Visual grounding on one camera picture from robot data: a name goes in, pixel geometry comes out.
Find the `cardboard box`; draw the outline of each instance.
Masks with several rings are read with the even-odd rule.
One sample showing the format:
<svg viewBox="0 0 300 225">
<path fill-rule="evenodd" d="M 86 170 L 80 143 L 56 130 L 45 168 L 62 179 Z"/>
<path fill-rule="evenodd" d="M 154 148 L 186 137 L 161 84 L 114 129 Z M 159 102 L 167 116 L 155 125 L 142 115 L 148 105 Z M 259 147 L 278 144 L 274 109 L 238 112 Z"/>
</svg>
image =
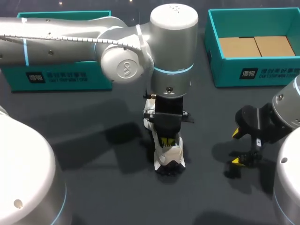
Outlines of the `cardboard box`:
<svg viewBox="0 0 300 225">
<path fill-rule="evenodd" d="M 91 20 L 110 16 L 110 11 L 19 13 L 17 17 Z M 12 91 L 111 90 L 112 83 L 103 75 L 98 62 L 59 65 L 1 67 Z M 42 76 L 42 82 L 30 77 Z"/>
<path fill-rule="evenodd" d="M 216 87 L 287 85 L 300 73 L 300 10 L 211 9 L 205 48 Z"/>
</svg>

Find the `teal box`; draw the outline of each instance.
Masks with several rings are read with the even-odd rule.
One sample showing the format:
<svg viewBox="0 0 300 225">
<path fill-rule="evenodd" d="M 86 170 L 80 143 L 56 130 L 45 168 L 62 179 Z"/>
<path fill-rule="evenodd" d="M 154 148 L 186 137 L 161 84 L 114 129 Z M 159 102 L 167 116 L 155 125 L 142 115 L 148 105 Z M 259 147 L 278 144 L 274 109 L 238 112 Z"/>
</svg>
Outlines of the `teal box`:
<svg viewBox="0 0 300 225">
<path fill-rule="evenodd" d="M 111 11 L 19 13 L 17 17 L 91 20 L 110 16 Z M 1 67 L 12 91 L 111 90 L 112 83 L 94 61 L 59 65 Z M 42 74 L 45 82 L 31 83 L 29 76 Z"/>
<path fill-rule="evenodd" d="M 219 38 L 257 36 L 286 36 L 296 56 L 224 57 Z M 300 10 L 211 9 L 205 48 L 216 87 L 287 85 L 300 73 Z"/>
</svg>

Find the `black logo on box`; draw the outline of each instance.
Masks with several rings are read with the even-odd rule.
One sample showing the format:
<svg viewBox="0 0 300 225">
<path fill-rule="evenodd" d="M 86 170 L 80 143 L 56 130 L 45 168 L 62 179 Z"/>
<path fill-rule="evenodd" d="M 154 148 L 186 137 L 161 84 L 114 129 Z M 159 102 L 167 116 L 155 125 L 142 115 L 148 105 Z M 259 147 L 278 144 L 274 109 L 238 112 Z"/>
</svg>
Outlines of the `black logo on box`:
<svg viewBox="0 0 300 225">
<path fill-rule="evenodd" d="M 258 68 L 243 68 L 240 74 L 240 79 L 254 79 Z"/>
<path fill-rule="evenodd" d="M 42 72 L 26 72 L 30 83 L 45 83 Z"/>
</svg>

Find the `brown cardboard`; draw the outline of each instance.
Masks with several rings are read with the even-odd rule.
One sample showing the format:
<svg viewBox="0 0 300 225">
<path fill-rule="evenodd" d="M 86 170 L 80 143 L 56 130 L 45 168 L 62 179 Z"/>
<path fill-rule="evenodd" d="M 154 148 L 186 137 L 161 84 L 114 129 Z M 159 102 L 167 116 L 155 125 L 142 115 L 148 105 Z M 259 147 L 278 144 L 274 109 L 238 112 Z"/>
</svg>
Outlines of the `brown cardboard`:
<svg viewBox="0 0 300 225">
<path fill-rule="evenodd" d="M 286 36 L 254 37 L 263 57 L 295 56 Z"/>
<path fill-rule="evenodd" d="M 254 37 L 219 38 L 225 58 L 260 57 Z"/>
</svg>

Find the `white sneaker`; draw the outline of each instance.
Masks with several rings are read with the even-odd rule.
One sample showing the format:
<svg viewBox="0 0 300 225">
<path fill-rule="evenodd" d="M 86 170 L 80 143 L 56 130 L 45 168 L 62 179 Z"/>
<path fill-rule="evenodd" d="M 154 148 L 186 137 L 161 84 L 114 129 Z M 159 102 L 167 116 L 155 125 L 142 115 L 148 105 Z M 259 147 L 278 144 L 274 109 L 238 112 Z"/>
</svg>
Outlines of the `white sneaker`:
<svg viewBox="0 0 300 225">
<path fill-rule="evenodd" d="M 155 114 L 155 100 L 147 99 L 144 113 Z M 161 174 L 171 175 L 182 172 L 186 165 L 183 158 L 183 141 L 180 133 L 175 139 L 158 137 L 153 123 L 144 119 L 144 126 L 152 132 L 155 144 L 154 169 Z"/>
</svg>

